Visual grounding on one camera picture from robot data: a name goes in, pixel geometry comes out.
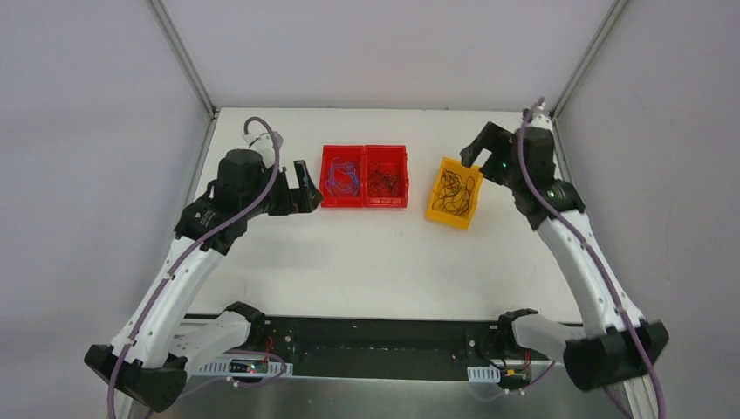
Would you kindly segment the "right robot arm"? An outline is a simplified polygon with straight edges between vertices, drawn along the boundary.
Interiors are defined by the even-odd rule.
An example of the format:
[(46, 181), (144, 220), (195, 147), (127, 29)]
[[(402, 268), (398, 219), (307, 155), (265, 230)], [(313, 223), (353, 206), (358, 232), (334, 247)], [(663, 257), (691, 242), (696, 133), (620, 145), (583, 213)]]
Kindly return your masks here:
[(648, 374), (668, 344), (661, 321), (649, 322), (626, 295), (593, 237), (575, 187), (555, 176), (550, 128), (529, 123), (510, 132), (487, 122), (461, 153), (471, 168), (483, 150), (483, 178), (508, 188), (517, 210), (550, 250), (577, 303), (581, 326), (549, 320), (534, 309), (499, 316), (494, 350), (509, 358), (527, 349), (565, 365), (572, 383), (587, 392)]

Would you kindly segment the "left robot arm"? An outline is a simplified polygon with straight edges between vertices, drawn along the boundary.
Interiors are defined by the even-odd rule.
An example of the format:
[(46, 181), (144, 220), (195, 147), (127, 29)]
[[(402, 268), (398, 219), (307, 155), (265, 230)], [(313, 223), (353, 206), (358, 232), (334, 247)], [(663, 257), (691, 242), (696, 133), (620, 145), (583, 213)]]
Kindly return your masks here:
[(85, 364), (108, 385), (115, 416), (118, 392), (160, 413), (181, 396), (201, 367), (233, 348), (268, 347), (263, 312), (243, 302), (228, 305), (209, 323), (184, 336), (181, 321), (207, 277), (225, 259), (256, 216), (312, 213), (323, 200), (305, 161), (293, 163), (298, 185), (284, 167), (268, 165), (254, 150), (230, 150), (216, 178), (182, 211), (168, 255), (145, 298), (108, 344), (90, 346)]

